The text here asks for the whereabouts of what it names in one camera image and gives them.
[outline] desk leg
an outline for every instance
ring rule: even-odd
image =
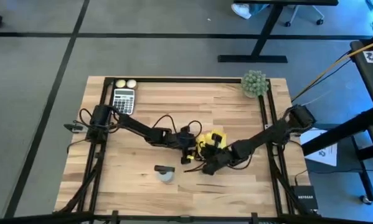
[[[271,13],[261,31],[251,55],[219,55],[218,62],[263,62],[263,63],[287,63],[286,56],[260,55],[263,46],[268,40],[273,27],[279,19],[283,5],[274,5]]]
[[[363,131],[370,125],[373,125],[373,108],[303,144],[304,156],[319,151],[359,131]]]

